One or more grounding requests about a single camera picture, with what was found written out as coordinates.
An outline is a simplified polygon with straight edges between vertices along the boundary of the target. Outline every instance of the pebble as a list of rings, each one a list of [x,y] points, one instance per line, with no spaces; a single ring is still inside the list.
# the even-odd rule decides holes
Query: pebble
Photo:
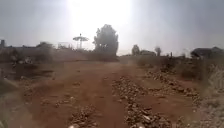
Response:
[[[137,128],[145,128],[145,126],[142,123],[137,123],[136,126]]]
[[[5,126],[3,125],[2,121],[0,121],[0,128],[5,128]]]
[[[93,126],[98,126],[98,124],[95,122],[95,123],[93,123]]]
[[[78,124],[73,124],[73,125],[69,126],[68,128],[80,128],[80,126]]]
[[[178,128],[177,123],[172,123],[172,128]]]

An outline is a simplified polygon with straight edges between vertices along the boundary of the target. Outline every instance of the tree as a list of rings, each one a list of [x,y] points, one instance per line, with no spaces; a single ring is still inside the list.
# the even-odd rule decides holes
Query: tree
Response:
[[[134,45],[132,48],[132,55],[138,55],[140,53],[140,49],[138,47],[138,45]]]
[[[162,50],[161,50],[160,47],[157,46],[157,47],[155,48],[155,52],[156,52],[157,56],[160,56]]]
[[[105,24],[101,29],[97,29],[93,44],[96,52],[116,56],[118,35],[111,25]]]

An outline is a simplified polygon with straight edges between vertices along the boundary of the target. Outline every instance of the hazy sky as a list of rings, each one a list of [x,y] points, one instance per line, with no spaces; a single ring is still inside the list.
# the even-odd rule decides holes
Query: hazy sky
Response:
[[[97,28],[111,24],[119,53],[134,44],[164,53],[224,48],[224,0],[0,0],[0,38],[8,45],[71,42],[82,33],[93,48]]]

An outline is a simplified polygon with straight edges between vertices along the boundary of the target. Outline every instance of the dirt road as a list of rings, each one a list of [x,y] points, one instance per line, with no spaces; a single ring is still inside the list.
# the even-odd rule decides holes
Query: dirt road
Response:
[[[177,128],[194,111],[194,83],[132,63],[66,62],[45,68],[53,70],[51,76],[23,79],[17,91],[2,96],[0,111],[8,127]]]

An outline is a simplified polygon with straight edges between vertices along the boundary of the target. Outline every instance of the stone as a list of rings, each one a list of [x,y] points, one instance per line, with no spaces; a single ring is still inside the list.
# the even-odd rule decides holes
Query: stone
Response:
[[[95,123],[93,123],[93,126],[98,126],[98,124],[95,122]]]
[[[80,126],[78,124],[73,124],[73,125],[69,126],[68,128],[80,128]]]
[[[120,102],[120,103],[121,103],[121,102],[122,102],[122,99],[119,99],[119,100],[118,100],[118,102]]]
[[[178,128],[177,123],[172,123],[172,128]]]
[[[81,122],[81,123],[80,123],[80,125],[85,125],[85,124],[86,124],[85,122]]]
[[[151,121],[150,117],[143,115],[144,119],[146,119],[147,121]]]
[[[59,107],[59,103],[54,104],[54,107],[58,108]]]
[[[71,97],[71,95],[70,95],[69,93],[64,94],[64,96],[65,96],[66,98],[70,98],[70,97]]]
[[[25,78],[24,76],[21,76],[21,77],[20,77],[20,79],[24,79],[24,78]]]
[[[174,83],[173,82],[170,82],[169,85],[174,85]]]
[[[0,128],[5,128],[1,120],[0,120]]]
[[[142,123],[137,123],[136,126],[137,128],[145,128],[145,126]]]
[[[184,92],[184,89],[181,88],[181,87],[179,87],[179,88],[177,88],[177,91],[180,92],[180,93],[183,93]]]

